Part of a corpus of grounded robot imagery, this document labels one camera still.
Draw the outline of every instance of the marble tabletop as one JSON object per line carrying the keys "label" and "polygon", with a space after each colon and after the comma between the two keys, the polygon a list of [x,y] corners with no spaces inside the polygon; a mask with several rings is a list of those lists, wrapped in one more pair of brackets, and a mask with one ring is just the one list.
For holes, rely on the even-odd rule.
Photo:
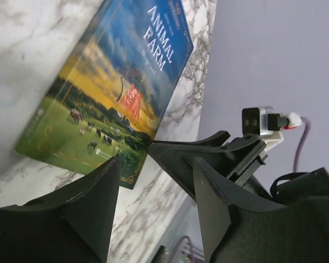
{"label": "marble tabletop", "polygon": [[[81,175],[13,152],[102,0],[0,0],[0,207],[45,195]],[[156,135],[193,141],[200,120],[217,0],[183,0],[194,51]],[[108,262],[146,262],[185,192],[150,158],[133,190],[120,188]]]}

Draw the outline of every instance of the grass field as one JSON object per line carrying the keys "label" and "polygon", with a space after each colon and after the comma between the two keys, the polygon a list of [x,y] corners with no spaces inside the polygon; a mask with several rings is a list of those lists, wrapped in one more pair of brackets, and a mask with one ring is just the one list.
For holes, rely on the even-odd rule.
{"label": "grass field", "polygon": [[[70,110],[54,99],[44,98],[40,108],[44,110],[44,114],[39,119],[35,117],[31,121],[25,135],[16,146],[16,152],[21,155],[81,174],[91,172],[119,151],[127,150],[133,151],[131,154],[143,155],[143,152],[135,152],[129,146],[115,140],[112,140],[112,145],[104,143],[102,137],[96,135],[96,129],[86,130],[85,134],[81,135],[80,129],[86,127],[88,121],[92,121],[98,128],[104,128],[109,132],[112,130],[110,126],[94,119],[74,122],[69,118]],[[115,129],[118,128],[123,136],[131,136],[117,124],[111,125]],[[98,143],[95,150],[87,149],[91,141]]]}

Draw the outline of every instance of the blue sky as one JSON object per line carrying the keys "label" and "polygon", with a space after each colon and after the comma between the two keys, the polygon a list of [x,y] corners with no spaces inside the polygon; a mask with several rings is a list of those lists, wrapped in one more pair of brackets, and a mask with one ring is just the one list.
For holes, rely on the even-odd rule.
{"label": "blue sky", "polygon": [[[168,32],[166,35],[172,44],[174,54],[172,56],[173,62],[171,64],[167,62],[162,72],[159,71],[155,61],[151,61],[157,71],[154,76],[149,67],[145,65],[141,51],[149,50],[143,35],[151,24],[147,11],[155,5],[157,5],[157,12],[161,12],[165,26],[167,24],[163,17],[164,13],[168,14],[171,21],[174,36],[171,36],[168,28],[166,28]],[[144,96],[151,97],[151,107],[158,116],[162,117],[178,81],[179,72],[188,59],[186,57],[188,42],[184,36],[183,24],[179,30],[176,29],[168,1],[106,0],[82,40],[88,39],[92,34],[95,34],[96,39],[101,36],[98,46],[104,55],[112,61],[114,68],[126,64],[131,67],[140,67],[146,73],[150,92]],[[148,59],[153,59],[149,51],[146,56]]]}

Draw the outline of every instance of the book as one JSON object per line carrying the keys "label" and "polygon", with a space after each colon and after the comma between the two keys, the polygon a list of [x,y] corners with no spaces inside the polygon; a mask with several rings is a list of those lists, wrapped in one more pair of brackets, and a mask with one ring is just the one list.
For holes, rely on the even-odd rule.
{"label": "book", "polygon": [[105,0],[16,152],[80,174],[120,155],[132,189],[192,49],[180,0]]}

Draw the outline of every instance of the purple cable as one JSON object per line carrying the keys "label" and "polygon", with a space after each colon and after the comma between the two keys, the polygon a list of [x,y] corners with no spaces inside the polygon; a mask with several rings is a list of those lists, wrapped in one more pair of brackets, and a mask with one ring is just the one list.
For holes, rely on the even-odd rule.
{"label": "purple cable", "polygon": [[302,122],[305,124],[305,129],[304,132],[301,136],[300,142],[297,146],[296,154],[295,154],[295,159],[294,159],[294,167],[293,167],[293,172],[297,173],[298,172],[298,165],[299,165],[299,160],[300,160],[300,154],[302,147],[305,143],[305,140],[307,138],[307,135],[309,133],[309,130],[311,129],[311,121],[305,117],[301,117]]}
{"label": "purple cable", "polygon": [[194,246],[192,245],[192,242],[191,242],[190,237],[188,237],[188,236],[182,236],[181,239],[178,241],[178,243],[175,245],[175,247],[174,247],[174,251],[173,251],[173,253],[171,254],[171,257],[169,258],[168,263],[173,263],[174,256],[175,256],[175,254],[177,253],[180,244],[181,244],[182,241],[185,240],[185,239],[187,239],[187,240],[188,240],[188,243],[189,243],[190,254],[191,254],[191,261],[192,261],[192,262],[195,262],[195,261],[196,261],[195,256],[194,256],[194,249],[193,249]]}

